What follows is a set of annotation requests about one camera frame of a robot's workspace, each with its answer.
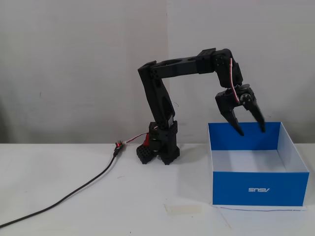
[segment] white table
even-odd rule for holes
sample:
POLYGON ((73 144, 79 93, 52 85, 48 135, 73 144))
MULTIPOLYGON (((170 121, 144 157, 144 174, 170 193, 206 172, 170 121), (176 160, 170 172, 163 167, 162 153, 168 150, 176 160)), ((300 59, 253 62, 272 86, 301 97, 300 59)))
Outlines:
MULTIPOLYGON (((209 204, 207 146, 179 145, 171 165, 142 165, 129 145, 96 183, 2 236, 315 234, 315 144, 297 144, 310 178, 304 211, 239 211, 209 204)), ((0 224, 55 203, 108 164, 114 145, 0 145, 0 224)))

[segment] asus logo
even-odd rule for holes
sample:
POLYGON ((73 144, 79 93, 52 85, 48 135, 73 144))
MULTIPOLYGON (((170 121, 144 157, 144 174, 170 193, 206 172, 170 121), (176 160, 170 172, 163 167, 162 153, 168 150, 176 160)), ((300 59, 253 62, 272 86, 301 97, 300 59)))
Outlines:
POLYGON ((263 192, 266 193, 269 191, 270 188, 249 188, 249 192, 263 192))

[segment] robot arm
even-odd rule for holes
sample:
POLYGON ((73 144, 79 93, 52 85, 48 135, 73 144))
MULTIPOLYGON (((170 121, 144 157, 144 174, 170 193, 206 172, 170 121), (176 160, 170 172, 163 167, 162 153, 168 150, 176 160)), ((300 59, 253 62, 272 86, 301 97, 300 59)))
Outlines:
POLYGON ((175 111, 162 79, 215 71, 220 85, 227 88, 226 91, 220 92, 216 96, 220 113, 224 118, 243 136, 244 133, 233 109, 244 106, 257 120, 261 131, 265 131, 265 121, 257 105, 254 92, 249 85, 242 85, 243 77, 240 67, 235 62, 230 50, 216 51, 215 48, 212 48, 203 50, 195 57, 166 60, 160 63, 149 62, 138 69, 155 119, 155 122, 151 122, 149 126, 146 141, 137 149, 142 163, 146 164, 157 154, 161 156, 165 164, 169 164, 179 156, 179 149, 176 146, 175 111))

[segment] cable connector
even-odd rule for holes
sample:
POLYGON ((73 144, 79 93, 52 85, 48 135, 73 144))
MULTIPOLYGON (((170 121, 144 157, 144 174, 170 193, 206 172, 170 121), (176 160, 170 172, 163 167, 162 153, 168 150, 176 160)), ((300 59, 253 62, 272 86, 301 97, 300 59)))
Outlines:
POLYGON ((116 147, 114 150, 114 157, 116 157, 118 153, 123 149, 125 143, 122 140, 119 140, 115 144, 116 144, 116 147))

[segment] open box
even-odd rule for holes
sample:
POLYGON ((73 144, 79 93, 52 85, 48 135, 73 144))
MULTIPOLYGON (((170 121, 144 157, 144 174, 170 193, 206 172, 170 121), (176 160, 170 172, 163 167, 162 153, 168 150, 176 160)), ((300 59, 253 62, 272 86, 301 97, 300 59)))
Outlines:
POLYGON ((302 206, 309 177, 280 122, 240 123, 240 136, 228 123, 209 123, 214 205, 302 206))

